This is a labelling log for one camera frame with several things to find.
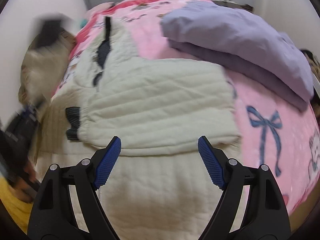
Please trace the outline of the brown puffer jacket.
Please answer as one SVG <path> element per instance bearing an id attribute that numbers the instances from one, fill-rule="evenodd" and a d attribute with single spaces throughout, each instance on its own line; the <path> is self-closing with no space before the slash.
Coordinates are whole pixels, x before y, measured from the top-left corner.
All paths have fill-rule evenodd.
<path id="1" fill-rule="evenodd" d="M 22 61 L 18 100 L 23 105 L 35 103 L 41 97 L 51 100 L 76 45 L 75 37 L 65 29 L 49 46 L 37 47 L 40 38 L 37 35 L 33 39 Z"/>

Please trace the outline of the patterned clothes pile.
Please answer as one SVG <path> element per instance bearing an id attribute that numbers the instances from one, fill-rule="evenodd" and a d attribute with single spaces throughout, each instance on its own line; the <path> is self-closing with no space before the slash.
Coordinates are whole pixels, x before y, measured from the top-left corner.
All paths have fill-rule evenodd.
<path id="1" fill-rule="evenodd" d="M 313 86 L 315 91 L 319 95 L 319 61 L 311 51 L 302 49 L 301 52 L 305 55 L 310 65 L 311 71 L 313 73 Z"/>

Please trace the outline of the pink cartoon blanket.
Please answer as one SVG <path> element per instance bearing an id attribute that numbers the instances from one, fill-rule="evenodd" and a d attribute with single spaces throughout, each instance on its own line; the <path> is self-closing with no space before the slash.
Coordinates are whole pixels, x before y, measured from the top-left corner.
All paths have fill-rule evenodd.
<path id="1" fill-rule="evenodd" d="M 187 5 L 211 7 L 209 0 L 125 0 L 118 5 L 103 3 L 89 10 L 85 26 L 76 34 L 61 86 L 72 78 L 82 52 L 112 16 L 130 31 L 139 55 L 146 59 L 179 59 L 194 55 L 172 48 L 162 35 L 164 15 Z M 307 200 L 319 178 L 319 128 L 311 107 L 300 112 L 274 93 L 281 85 L 265 77 L 259 81 L 252 68 L 240 61 L 226 66 L 234 89 L 235 120 L 241 132 L 241 151 L 248 166 L 266 163 L 276 177 L 289 213 Z"/>

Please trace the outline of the folded purple garment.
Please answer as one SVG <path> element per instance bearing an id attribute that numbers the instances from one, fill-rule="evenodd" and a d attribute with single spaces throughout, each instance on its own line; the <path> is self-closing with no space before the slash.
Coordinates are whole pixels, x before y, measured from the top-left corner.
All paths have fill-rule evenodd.
<path id="1" fill-rule="evenodd" d="M 306 111 L 313 97 L 304 54 L 285 34 L 242 9 L 193 0 L 161 19 L 169 46 L 257 81 Z"/>

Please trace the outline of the cream quilted jacket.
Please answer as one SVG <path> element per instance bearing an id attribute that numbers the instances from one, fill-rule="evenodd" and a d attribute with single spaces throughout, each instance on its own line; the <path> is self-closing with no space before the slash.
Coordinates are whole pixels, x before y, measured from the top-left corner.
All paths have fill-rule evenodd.
<path id="1" fill-rule="evenodd" d="M 125 26 L 112 21 L 104 68 L 94 60 L 99 34 L 81 53 L 74 76 L 53 96 L 35 155 L 72 166 L 121 139 L 121 153 L 98 198 L 121 239 L 198 239 L 221 191 L 197 149 L 205 135 L 240 159 L 233 89 L 223 68 L 189 59 L 138 55 Z"/>

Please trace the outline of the white nightstand with clutter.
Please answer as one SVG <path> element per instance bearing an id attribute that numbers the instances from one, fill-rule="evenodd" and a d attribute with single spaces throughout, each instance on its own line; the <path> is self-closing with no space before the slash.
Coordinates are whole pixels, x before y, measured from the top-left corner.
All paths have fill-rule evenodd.
<path id="1" fill-rule="evenodd" d="M 232 0 L 211 0 L 213 3 L 223 6 L 223 7 L 228 7 L 232 9 L 243 9 L 245 11 L 253 13 L 254 8 L 248 4 L 239 4 L 236 3 Z"/>

